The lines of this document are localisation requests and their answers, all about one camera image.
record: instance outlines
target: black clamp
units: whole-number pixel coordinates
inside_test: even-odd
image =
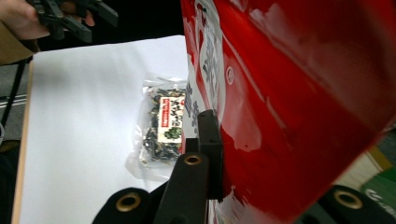
[[[198,115],[198,138],[186,139],[186,153],[175,164],[169,181],[151,193],[123,189],[113,194],[93,224],[204,224],[208,200],[222,195],[223,147],[213,110]]]
[[[92,42],[92,32],[72,16],[64,16],[60,5],[64,0],[27,0],[37,11],[41,24],[49,28],[54,39],[64,39],[64,30],[72,33],[78,39]],[[76,14],[81,18],[87,16],[87,10],[97,11],[98,15],[113,26],[118,25],[119,15],[102,2],[102,0],[75,0]]]

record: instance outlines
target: red bag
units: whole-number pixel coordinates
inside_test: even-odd
[[[219,118],[213,223],[291,223],[377,142],[396,112],[391,1],[182,0],[184,138]]]

